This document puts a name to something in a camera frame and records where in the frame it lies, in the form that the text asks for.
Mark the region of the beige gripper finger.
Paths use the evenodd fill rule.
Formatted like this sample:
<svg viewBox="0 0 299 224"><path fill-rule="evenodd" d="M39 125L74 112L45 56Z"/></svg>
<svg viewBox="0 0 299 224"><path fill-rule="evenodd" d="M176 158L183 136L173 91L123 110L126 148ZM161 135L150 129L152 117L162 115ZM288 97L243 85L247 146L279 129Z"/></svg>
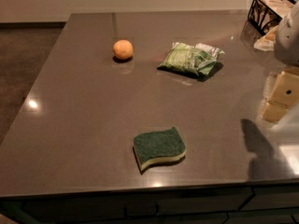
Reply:
<svg viewBox="0 0 299 224"><path fill-rule="evenodd" d="M270 92L271 103L292 107L299 101L299 68L291 67L281 71Z"/></svg>
<svg viewBox="0 0 299 224"><path fill-rule="evenodd" d="M261 118L268 122L277 123L287 112L288 110L285 107L266 102L262 109Z"/></svg>

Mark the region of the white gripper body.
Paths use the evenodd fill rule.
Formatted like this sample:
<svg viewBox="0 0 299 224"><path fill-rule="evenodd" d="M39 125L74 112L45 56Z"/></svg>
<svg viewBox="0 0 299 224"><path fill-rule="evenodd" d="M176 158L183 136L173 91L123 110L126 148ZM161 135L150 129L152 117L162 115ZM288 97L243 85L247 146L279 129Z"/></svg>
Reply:
<svg viewBox="0 0 299 224"><path fill-rule="evenodd" d="M274 51L278 60L299 65L299 1L279 23Z"/></svg>

